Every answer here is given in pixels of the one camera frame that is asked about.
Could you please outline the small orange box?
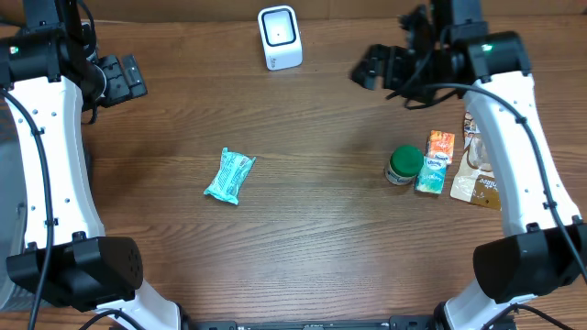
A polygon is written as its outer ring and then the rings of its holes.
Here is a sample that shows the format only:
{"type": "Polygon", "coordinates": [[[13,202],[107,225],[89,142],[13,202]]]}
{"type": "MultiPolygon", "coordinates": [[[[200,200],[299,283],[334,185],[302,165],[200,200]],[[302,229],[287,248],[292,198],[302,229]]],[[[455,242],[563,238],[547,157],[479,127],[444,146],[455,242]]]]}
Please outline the small orange box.
{"type": "Polygon", "coordinates": [[[446,161],[450,165],[453,161],[455,135],[453,133],[432,130],[427,140],[426,156],[446,161]]]}

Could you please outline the green lid white jar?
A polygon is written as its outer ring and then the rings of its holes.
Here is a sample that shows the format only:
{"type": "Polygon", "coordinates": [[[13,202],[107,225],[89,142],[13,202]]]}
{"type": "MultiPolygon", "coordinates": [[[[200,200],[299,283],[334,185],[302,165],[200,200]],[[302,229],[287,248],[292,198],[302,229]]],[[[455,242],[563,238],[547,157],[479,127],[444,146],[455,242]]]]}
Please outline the green lid white jar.
{"type": "Polygon", "coordinates": [[[407,185],[421,171],[423,163],[424,155],[420,149],[412,145],[402,145],[392,153],[384,174],[392,184],[407,185]]]}

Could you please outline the small teal tissue pack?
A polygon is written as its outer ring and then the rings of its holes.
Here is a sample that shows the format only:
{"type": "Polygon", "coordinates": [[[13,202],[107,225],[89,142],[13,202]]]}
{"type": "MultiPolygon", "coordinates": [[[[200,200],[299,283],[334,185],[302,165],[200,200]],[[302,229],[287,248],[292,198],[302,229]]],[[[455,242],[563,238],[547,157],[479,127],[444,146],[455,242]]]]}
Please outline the small teal tissue pack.
{"type": "Polygon", "coordinates": [[[421,193],[441,194],[447,172],[443,159],[424,157],[424,164],[415,180],[415,190],[421,193]]]}

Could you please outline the beige snack pouch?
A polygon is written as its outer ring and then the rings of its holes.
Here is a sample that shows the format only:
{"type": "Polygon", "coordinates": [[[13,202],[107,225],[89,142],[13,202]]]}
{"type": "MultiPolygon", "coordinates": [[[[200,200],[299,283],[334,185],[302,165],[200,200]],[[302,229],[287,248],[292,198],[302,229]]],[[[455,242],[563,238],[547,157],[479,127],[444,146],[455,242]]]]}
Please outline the beige snack pouch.
{"type": "Polygon", "coordinates": [[[463,137],[464,152],[450,196],[469,204],[500,210],[501,201],[489,154],[481,131],[469,112],[464,115],[463,137]]]}

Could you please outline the light green wipes packet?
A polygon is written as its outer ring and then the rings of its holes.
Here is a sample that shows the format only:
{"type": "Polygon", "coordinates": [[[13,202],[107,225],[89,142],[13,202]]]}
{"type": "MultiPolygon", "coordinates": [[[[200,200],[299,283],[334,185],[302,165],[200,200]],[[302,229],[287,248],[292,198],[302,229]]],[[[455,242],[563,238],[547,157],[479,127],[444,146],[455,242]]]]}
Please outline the light green wipes packet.
{"type": "Polygon", "coordinates": [[[238,194],[247,179],[256,158],[250,158],[238,152],[222,149],[219,170],[210,185],[204,190],[221,202],[238,205],[238,194]]]}

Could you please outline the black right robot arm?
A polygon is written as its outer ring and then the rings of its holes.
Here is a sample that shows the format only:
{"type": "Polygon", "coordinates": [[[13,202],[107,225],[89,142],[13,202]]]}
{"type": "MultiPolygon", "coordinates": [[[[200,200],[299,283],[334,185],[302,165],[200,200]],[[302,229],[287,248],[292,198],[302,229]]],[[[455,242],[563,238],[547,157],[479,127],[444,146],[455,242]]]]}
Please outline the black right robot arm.
{"type": "Polygon", "coordinates": [[[504,237],[475,248],[473,282],[420,329],[512,329],[512,314],[586,273],[586,225],[551,157],[531,63],[513,31],[492,33],[477,1],[433,1],[401,16],[405,47],[369,47],[351,78],[409,109],[450,90],[481,130],[500,194],[504,237]]]}

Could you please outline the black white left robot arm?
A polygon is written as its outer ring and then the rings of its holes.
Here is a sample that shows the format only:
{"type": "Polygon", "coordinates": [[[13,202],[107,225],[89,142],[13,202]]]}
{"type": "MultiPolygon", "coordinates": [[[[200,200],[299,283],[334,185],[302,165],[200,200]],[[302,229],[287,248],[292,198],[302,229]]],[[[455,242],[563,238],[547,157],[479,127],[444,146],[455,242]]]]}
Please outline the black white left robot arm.
{"type": "Polygon", "coordinates": [[[189,317],[144,278],[136,242],[108,236],[96,211],[82,114],[147,93],[133,56],[99,57],[85,3],[24,3],[25,25],[1,41],[1,95],[16,125],[27,195],[12,284],[42,303],[114,319],[126,329],[186,329],[189,317]]]}

